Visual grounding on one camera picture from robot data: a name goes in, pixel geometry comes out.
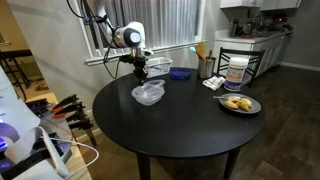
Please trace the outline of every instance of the container with label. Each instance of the container with label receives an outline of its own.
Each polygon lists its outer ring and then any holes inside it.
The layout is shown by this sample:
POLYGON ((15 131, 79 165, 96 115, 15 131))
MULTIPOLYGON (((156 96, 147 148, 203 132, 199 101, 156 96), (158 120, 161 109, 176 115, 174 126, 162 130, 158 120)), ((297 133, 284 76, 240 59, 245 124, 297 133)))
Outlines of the container with label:
POLYGON ((229 91, 240 91, 249 59, 242 57, 231 57, 224 88, 229 91))

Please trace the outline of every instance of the table leg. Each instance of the table leg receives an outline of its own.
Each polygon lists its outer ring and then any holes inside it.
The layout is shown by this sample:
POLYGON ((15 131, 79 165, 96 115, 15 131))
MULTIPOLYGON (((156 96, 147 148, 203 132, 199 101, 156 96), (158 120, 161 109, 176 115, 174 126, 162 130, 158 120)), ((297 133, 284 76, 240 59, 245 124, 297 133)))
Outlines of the table leg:
POLYGON ((229 152, 226 168, 224 170, 224 178, 226 178, 226 179, 230 178, 233 167, 236 164, 239 152, 240 152, 240 148, 229 152))
POLYGON ((150 180, 150 157, 145 154, 137 153, 139 173, 141 180, 150 180))

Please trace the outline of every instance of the wooden floor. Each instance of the wooden floor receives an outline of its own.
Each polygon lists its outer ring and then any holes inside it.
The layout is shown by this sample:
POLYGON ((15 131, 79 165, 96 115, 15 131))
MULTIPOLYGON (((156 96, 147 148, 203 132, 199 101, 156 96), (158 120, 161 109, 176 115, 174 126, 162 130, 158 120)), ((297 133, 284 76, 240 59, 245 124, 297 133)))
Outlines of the wooden floor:
MULTIPOLYGON (((320 179, 320 72, 280 66, 251 88, 266 111, 265 126, 241 149, 232 180, 320 179)), ((139 179, 135 154, 97 136, 99 160, 93 179, 139 179)), ((86 162, 91 152, 81 149, 86 162)), ((151 159, 152 179, 223 179, 226 155, 192 159, 151 159)))

